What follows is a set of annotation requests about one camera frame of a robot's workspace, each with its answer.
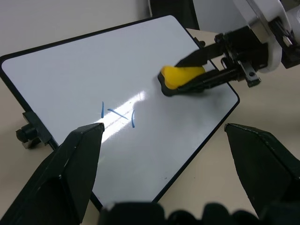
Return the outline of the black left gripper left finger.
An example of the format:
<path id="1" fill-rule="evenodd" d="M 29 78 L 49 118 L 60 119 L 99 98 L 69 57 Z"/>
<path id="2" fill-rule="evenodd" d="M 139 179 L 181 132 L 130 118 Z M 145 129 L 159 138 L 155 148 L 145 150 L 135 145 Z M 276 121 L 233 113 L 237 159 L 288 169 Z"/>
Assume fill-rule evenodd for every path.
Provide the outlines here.
<path id="1" fill-rule="evenodd" d="M 80 225 L 94 186 L 103 123 L 72 131 L 42 161 L 0 225 Z"/>

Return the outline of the black whiteboard stand clamp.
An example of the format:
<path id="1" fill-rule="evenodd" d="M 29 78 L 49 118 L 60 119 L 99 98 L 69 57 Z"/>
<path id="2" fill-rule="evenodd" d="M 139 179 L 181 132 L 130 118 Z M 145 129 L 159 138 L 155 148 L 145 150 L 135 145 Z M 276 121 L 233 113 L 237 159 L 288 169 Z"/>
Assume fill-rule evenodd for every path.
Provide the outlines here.
<path id="1" fill-rule="evenodd" d="M 198 45 L 198 47 L 201 49 L 201 48 L 204 48 L 206 46 L 206 43 L 202 40 L 198 40 L 197 37 L 194 37 L 194 41 L 195 43 Z"/>
<path id="2" fill-rule="evenodd" d="M 49 145 L 53 150 L 58 147 L 50 132 L 33 111 L 24 112 L 23 117 L 27 124 L 16 131 L 16 137 L 25 149 L 33 149 L 40 143 L 44 146 Z"/>

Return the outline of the black-framed whiteboard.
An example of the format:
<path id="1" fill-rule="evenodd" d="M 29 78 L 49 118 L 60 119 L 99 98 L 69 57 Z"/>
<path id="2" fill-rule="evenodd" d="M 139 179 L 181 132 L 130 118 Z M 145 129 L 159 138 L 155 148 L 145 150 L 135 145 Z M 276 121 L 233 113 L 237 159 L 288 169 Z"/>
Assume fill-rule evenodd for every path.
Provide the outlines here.
<path id="1" fill-rule="evenodd" d="M 165 96 L 160 69 L 198 49 L 171 16 L 0 57 L 0 74 L 57 144 L 103 123 L 93 194 L 106 205 L 159 199 L 240 99 L 229 84 Z"/>

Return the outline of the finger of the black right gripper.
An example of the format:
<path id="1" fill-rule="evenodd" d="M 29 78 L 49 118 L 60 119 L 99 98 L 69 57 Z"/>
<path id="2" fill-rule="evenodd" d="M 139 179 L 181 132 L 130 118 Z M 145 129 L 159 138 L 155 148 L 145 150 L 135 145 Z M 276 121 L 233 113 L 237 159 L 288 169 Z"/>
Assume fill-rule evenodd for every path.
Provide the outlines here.
<path id="1" fill-rule="evenodd" d="M 197 76 L 177 88 L 177 94 L 197 93 L 212 89 L 237 78 L 237 68 L 227 68 L 221 71 L 214 69 Z"/>
<path id="2" fill-rule="evenodd" d="M 225 52 L 223 44 L 214 43 L 206 47 L 200 48 L 187 57 L 181 59 L 175 66 L 176 67 L 200 67 L 205 65 L 207 61 L 221 56 Z"/>

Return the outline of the yellow eraser with black base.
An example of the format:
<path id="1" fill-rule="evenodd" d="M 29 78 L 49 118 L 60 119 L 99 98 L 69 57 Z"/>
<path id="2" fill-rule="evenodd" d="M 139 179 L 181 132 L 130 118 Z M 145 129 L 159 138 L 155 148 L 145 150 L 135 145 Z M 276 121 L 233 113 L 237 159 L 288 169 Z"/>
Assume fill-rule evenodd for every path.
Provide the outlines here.
<path id="1" fill-rule="evenodd" d="M 204 67 L 175 67 L 164 66 L 157 75 L 162 93 L 175 96 L 183 93 L 188 83 L 206 73 Z"/>

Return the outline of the dark object behind table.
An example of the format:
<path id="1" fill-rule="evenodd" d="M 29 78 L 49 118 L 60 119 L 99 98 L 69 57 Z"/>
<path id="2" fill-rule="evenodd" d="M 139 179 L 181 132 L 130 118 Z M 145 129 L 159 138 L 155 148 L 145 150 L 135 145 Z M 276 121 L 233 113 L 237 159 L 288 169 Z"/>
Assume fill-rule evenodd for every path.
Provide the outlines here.
<path id="1" fill-rule="evenodd" d="M 172 15 L 185 28 L 199 30 L 193 0 L 148 0 L 151 17 Z"/>

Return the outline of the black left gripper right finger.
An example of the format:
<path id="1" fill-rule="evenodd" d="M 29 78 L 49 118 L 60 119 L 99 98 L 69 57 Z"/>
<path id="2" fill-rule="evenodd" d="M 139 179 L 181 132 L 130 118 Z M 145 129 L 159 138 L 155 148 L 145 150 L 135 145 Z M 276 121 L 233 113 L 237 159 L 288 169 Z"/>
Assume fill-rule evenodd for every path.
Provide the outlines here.
<path id="1" fill-rule="evenodd" d="M 273 134 L 233 123 L 225 132 L 237 175 L 259 217 L 272 203 L 300 202 L 300 160 Z"/>

